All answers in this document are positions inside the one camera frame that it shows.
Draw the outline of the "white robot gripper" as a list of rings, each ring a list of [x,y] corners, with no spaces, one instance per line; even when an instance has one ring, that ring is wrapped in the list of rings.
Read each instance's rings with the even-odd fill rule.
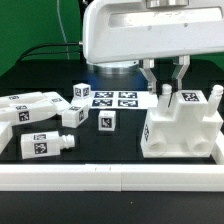
[[[83,54],[91,63],[140,60],[150,94],[161,94],[156,58],[175,57],[173,91],[182,89],[190,56],[224,52],[224,0],[94,0],[83,20]]]

